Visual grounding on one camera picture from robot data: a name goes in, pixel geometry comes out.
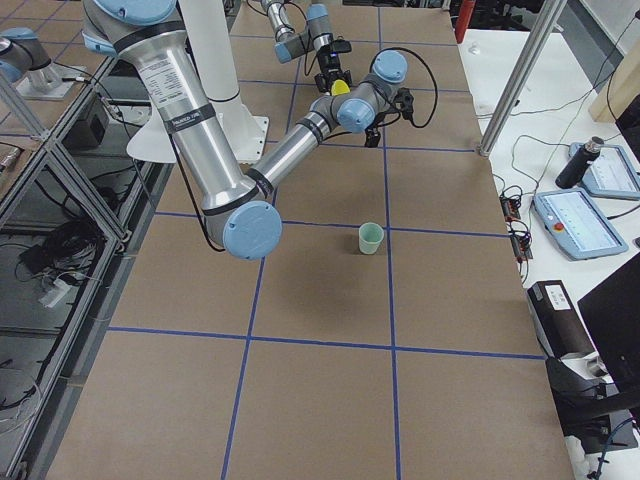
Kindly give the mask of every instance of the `blue tape line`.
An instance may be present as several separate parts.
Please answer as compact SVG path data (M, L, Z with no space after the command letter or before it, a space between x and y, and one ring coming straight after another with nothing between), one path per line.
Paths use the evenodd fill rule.
M457 47L455 43L438 43L438 42L392 42L387 41L384 48L393 47L394 45L423 45L426 47Z
M214 333L214 332L196 332L188 330L164 330L158 328L141 328L141 327L109 327L110 332L128 332L128 333L152 333L156 335L175 335L179 337L205 337L205 338L221 338L225 340L246 340L245 335L233 335L230 333Z
M411 150L425 152L457 152L475 153L473 148L440 148L440 147L387 147L388 150Z
M376 345L373 343L351 343L351 342L331 342L324 340L306 340L300 338L279 338L279 337L251 337L256 342L268 343L288 343L293 345L316 345L321 347L342 347L342 348L360 348L365 350L386 350L391 351L390 345Z
M9 118L9 116L11 115L11 112L7 113L4 117L2 117L2 120L0 120L0 125L2 125L4 123L4 121Z
M82 30L79 30L78 33L76 33L74 35L74 37L71 39L71 41L69 43L67 43L67 45L60 50L60 53L58 55L56 55L56 60L58 60L60 57L62 57L62 55L64 55L64 53L67 51L67 49L71 46L71 45L77 45L77 43L75 42L75 39L82 36Z
M225 480L229 470L229 460L231 459L231 446L233 445L233 435L236 429L236 421L238 419L238 409L240 407L240 396L242 394L242 385L244 383L244 374L247 370L247 360L249 358L249 347L251 346L251 334L253 332L253 324L258 309L258 297L260 296L260 287L262 284L262 273L264 272L265 259L260 260L260 270L258 271L258 279L256 281L256 291L253 295L253 305L251 306L251 317L249 319L249 328L247 329L247 337L242 354L242 366L240 367L240 377L238 378L238 387L236 388L236 397L233 402L233 413L231 414L231 424L229 425L229 434L227 436L227 446L224 452L224 462L222 464L222 472L220 480Z
M52 13L51 15L49 15L49 16L44 20L44 22L42 23L42 25L40 25L38 28L36 28L36 29L35 29L35 32L37 32L37 31L38 31L38 30L40 30L42 27L44 27L44 26L47 24L47 22L48 22L49 20L53 20L53 16L54 16L56 13L58 13L62 7L64 7L64 4L65 4L65 3L66 3L66 2L60 2L60 5L58 6L58 8L56 8L56 9L53 11L53 13Z
M463 231L456 231L456 230L431 230L431 229L403 228L403 227L390 227L390 229L396 232L436 233L440 235L464 235L467 237L509 238L509 234L506 234L506 233L463 232Z
M14 8L11 12L9 12L5 18L12 18L13 14L16 13L18 10L20 10L22 7L24 7L26 3L27 3L27 0L22 0L22 3L18 5L16 8Z
M364 350L385 350L385 351L397 351L408 353L426 353L433 355L453 355L463 357L491 357L491 358L511 358L516 360L544 360L542 355L532 355L527 353L506 353L506 352L481 352L474 350L454 350L443 348L428 348L428 347L408 347L408 346L396 346L391 345L379 345L375 343L353 343L353 342L337 342L337 341L324 341L324 340L312 340L304 338L281 338L281 337L268 337L268 336L251 336L238 335L231 333L216 333L216 332L199 332L189 330L170 330L159 328L143 328L143 327L117 327L111 326L107 330L112 332L126 332L126 333L143 333L147 335L172 335L182 337L204 337L204 338L219 338L222 340L244 340L247 339L256 342L264 343L288 343L295 345L317 345L322 347L340 347L340 348L359 348Z
M56 10L55 12L53 12L52 16L55 15L56 13L58 13L58 10ZM72 18L46 18L44 21L45 22L75 22L75 23L82 23L82 20L73 20ZM41 18L32 18L32 17L16 17L16 16L12 16L11 17L12 20L29 20L31 22L40 22L42 21Z
M378 10L378 42L382 50L382 11ZM389 329L391 336L391 377L393 385L393 430L395 436L396 480L402 479L402 450L400 444L400 400L398 398L398 358L396 354L396 319L393 291L393 255L391 253L391 207L389 201L389 173L387 162L387 132L382 131L382 158L384 167L384 208L387 231L387 279L389 282Z
M185 217L185 218L198 218L195 213L180 213L180 212L155 212L155 215L160 217Z
M473 350L449 350L442 348L396 347L398 352L432 353L438 355L457 355L463 357L512 358L517 360L544 360L543 355L527 353L477 352Z

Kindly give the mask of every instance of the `small cup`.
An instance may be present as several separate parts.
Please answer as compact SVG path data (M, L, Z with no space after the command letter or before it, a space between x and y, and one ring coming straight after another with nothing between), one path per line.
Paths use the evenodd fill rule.
M365 255L373 255L382 243L384 230L377 223L364 223L358 229L358 237L360 251Z

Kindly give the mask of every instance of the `cardboard floor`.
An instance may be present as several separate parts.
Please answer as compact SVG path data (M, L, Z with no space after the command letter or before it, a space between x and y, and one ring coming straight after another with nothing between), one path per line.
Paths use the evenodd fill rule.
M5 0L0 27L32 22L86 63L56 36L77 8ZM258 262L208 249L175 171L49 480L573 478L448 14L329 11L356 82L380 48L425 57L433 123L318 148L279 188L282 241ZM318 97L313 73L278 64L246 5L232 33L269 149ZM420 122L433 85L408 60ZM372 256L366 221L385 227Z

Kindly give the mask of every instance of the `aluminum arm segment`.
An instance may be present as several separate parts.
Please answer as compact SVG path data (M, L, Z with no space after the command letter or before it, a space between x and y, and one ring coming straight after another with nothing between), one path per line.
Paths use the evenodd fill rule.
M85 0L85 40L94 51L115 52L132 63L204 194L209 237L244 259L266 256L277 245L282 222L264 201L284 176L336 126L361 132L389 107L407 64L382 52L374 72L353 92L325 96L248 175L240 170L216 112L185 52L186 31L175 0Z
M351 44L334 38L327 7L319 3L310 5L306 14L306 28L296 34L287 16L284 0L261 0L260 3L275 34L275 52L280 63L313 52L320 68L315 82L321 92L331 91L336 80L351 86L351 72L342 70L339 57L339 54L351 51Z
M10 82L17 82L28 72L31 85L41 92L62 83L37 35L24 27L0 32L0 72Z
M347 131L361 133L378 113L389 109L391 105L387 100L395 97L406 71L407 63L401 54L395 51L380 53L373 72L358 87L344 95L325 95L316 100L309 113L247 174L266 194L271 194L338 125Z

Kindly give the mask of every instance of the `electrical wire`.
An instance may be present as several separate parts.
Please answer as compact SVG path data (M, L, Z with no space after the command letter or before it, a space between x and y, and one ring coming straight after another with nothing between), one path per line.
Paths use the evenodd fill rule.
M333 135L329 135L328 137L325 137L324 140L322 140L322 142L326 142L327 140L331 140L332 138L336 138L336 137L341 137L342 135L351 135L353 132L339 132L339 133L334 133Z
M113 170L111 172L101 173L100 175L96 175L95 177L89 178L89 180L91 182L95 182L96 180L99 180L99 179L101 179L103 177L107 177L107 176L110 176L110 175L118 175L119 173L130 172L131 170L133 170L133 167L121 168L120 170Z
M178 153L178 148L176 147L175 142L171 135L169 135L169 142L171 143L171 149L173 150L173 154L176 157L176 163L180 168L180 174L182 175L182 180L184 181L185 186L187 187L187 192L189 192L189 199L191 200L191 205L193 206L193 211L196 214L196 218L198 219L198 224L200 225L200 230L202 230L202 235L204 235L204 239L207 241L207 245L211 247L211 249L215 252L224 252L224 248L220 248L216 246L211 239L209 238L209 234L207 233L207 225L205 220L202 218L200 213L200 209L198 208L198 204L196 202L195 195L193 194L193 190L191 189L191 184L189 183L189 178L187 177L187 171L182 164L182 159L180 158L180 154Z
M493 173L492 175L502 182L502 188L500 189L500 192L504 193L504 189L507 187L507 182L505 182L504 178L502 178L500 175L497 175L495 173Z
M593 90L595 90L600 85L602 85L604 82L606 82L607 80L610 80L609 84L607 85L607 89L608 89L609 86L611 85L611 81L613 80L613 75L615 74L615 72L616 72L618 67L614 68L614 70L610 74L608 74L606 77L604 77L602 80L600 80L600 75L602 74L602 71L604 70L604 66L607 64L607 60L609 60L609 58L611 58L611 55L613 55L613 53L616 51L617 46L620 43L620 40L622 40L622 37L627 32L627 30L629 29L629 27L631 26L631 24L633 23L634 20L635 20L635 17L633 17L631 19L631 21L624 28L624 30L622 31L622 33L620 34L620 36L618 37L616 42L613 44L613 47L611 48L611 51L609 51L607 56L604 58L604 60L600 64L600 68L598 69L598 73L596 74L596 77L595 77L595 79L593 81L593 87L591 87L587 92L585 92L584 94L582 94L580 97L576 98L575 100L571 100L571 101L565 103L564 105L562 105L560 107L546 108L546 109L543 109L543 110L533 110L533 111L527 111L527 112L517 112L517 113L512 113L509 116L517 117L518 115L534 115L534 114L537 114L537 113L557 112L557 111L562 110L563 108L565 108L565 107L567 107L569 105L572 105L574 103L579 102L584 97L588 96ZM486 113L486 114L483 114L483 115L478 115L477 117L479 119L487 119L487 118L491 118L492 116L493 116L493 113Z
M610 217L607 217L607 220L615 220L616 218L624 217L625 215L629 215L630 213L635 212L639 208L640 208L640 204L636 205L635 207L633 207L630 210L627 210L626 212L619 213L618 215L612 215Z
M530 140L534 140L534 141L536 141L536 142L538 142L538 143L542 143L542 144L544 144L544 145L555 146L555 147L558 147L558 146L564 146L564 147L567 147L567 148L568 148L568 147L569 147L569 145L568 145L568 144L566 144L566 143L551 143L551 142L547 142L547 141L545 141L545 140L540 140L539 138L532 137L531 135L526 135L526 134L520 135L518 138L516 138L516 141L515 141L515 142L514 142L514 144L511 146L511 168L513 168L516 172L520 173L521 175L524 175L524 176L525 176L525 177L527 177L528 179L532 180L532 181L534 182L534 185L535 185L534 190L533 190L532 192L523 193L523 196L524 196L524 195L530 195L531 193L534 193L534 192L536 192L536 191L538 190L538 187L540 186L540 181L542 180L542 177L543 177L543 176L544 176L544 174L546 173L546 170L547 170L547 167L548 167L548 165L549 165L549 162L547 162L547 164L545 165L545 168L544 168L544 170L543 170L543 172L542 172L542 174L541 174L540 178L535 178L535 177L533 177L532 175L529 175L529 174L528 174L527 172L525 172L524 170L521 170L520 168L516 167L516 166L515 166L515 161L516 161L516 155L515 155L516 147L518 146L518 143L520 142L520 140L521 140L521 139L523 139L523 138L527 138L527 139L530 139Z
M104 93L107 95L107 97L109 99L113 100L113 95L111 95L109 90L107 90L107 88L102 84L102 82L100 82L100 80L95 75L93 75L92 73L85 72L84 70L82 70L80 68L71 67L69 65L65 65L64 63L60 63L60 62L57 62L57 61L54 62L54 63L56 65L61 66L61 67L68 68L68 69L80 72L83 75L88 75L93 80L93 82L95 82L96 85L98 85L100 88L102 88L102 90L104 90ZM87 85L91 86L91 82L90 81L87 81L85 79L84 82ZM101 96L100 92L97 89L94 88L94 91L96 92L98 97L103 99L103 97ZM117 122L119 122L119 123L121 123L123 125L124 131L125 131L127 137L129 137L129 140L131 140L131 138L133 138L133 137L132 137L131 133L129 132L129 130L127 129L127 126L140 127L140 125L135 125L133 123L125 121L124 120L124 114L122 113L122 110L120 109L119 105L115 105L115 104L112 104L112 103L109 103L109 102L106 102L106 103L108 103L109 105L113 106L117 110L118 115L119 115L120 118L119 119L118 118L114 118L114 117L112 117L112 118L114 118L114 120L116 120ZM142 175L142 172L140 171L140 168L136 164L136 160L132 158L131 159L131 163L133 165L133 168L136 171L136 175L138 176L138 180L140 181L140 185L142 186L142 190L144 191L144 193L145 193L145 195L147 197L147 200L149 200L149 203L153 206L154 209L157 209L158 206L156 205L156 202L154 201L153 196L151 195L151 192L149 191L149 188L147 187L147 184L145 182L144 176Z
M613 137L609 137L609 138L605 138L604 139L604 143L610 142L611 140L613 140L614 138L617 138L619 136L621 136L621 133L616 133Z
M389 48L383 48L382 50L380 50L378 53L376 53L376 55L373 57L373 60L371 60L371 63L369 64L369 71L373 71L373 64L375 63L376 59L378 58L378 55L380 55L382 52L386 52L388 50L396 50L396 51L400 51L400 52L405 52L408 53L409 55L412 55L414 58L416 58L423 66L424 68L427 70L427 73L429 74L429 77L431 78L431 83L433 84L433 92L434 92L434 98L433 98L433 107L431 108L431 113L429 113L429 116L427 117L427 120L423 123L423 124L416 124L413 120L413 118L411 118L409 120L409 122L411 123L411 126L413 128L425 128L427 125L429 125L429 123L431 123L431 120L433 119L433 116L436 113L436 109L438 108L438 82L436 81L436 77L433 74L433 71L431 70L431 67L429 67L429 64L420 56L418 55L416 52L414 52L413 50L409 49L409 48L405 48L405 47L389 47Z
M58 200L56 200L55 198L53 198L49 192L47 192L47 190L44 188L44 186L38 181L35 180L34 181L36 187L38 187L38 190L40 190L40 192L42 193L42 195L44 195L51 203L58 205L61 209L62 212L69 218L79 218L80 215L71 211L66 205L65 202L59 202Z
M625 425L633 421L634 421L633 417L627 418L623 422L620 422L618 426L611 431L611 433L609 434L609 437L607 438L607 441L604 444L604 448L602 449L602 454L600 455L600 458L598 458L598 468L595 472L590 473L588 475L588 478L593 480L599 480L600 476L602 475L602 467L605 464L605 456L609 451L609 447L613 443L613 439L615 438L616 434L622 429L622 427L624 427Z
M0 243L0 248L2 247L21 247L21 248L31 248L31 245L25 245L23 243L14 243L14 242L7 242L7 243Z
M258 10L257 8L255 8L254 6L251 5L251 3L260 3L260 0L247 0L247 7L249 7L251 10L253 10L254 12L256 12L258 15L262 15L263 17L268 17L269 15L267 15L264 12L261 12L260 10Z

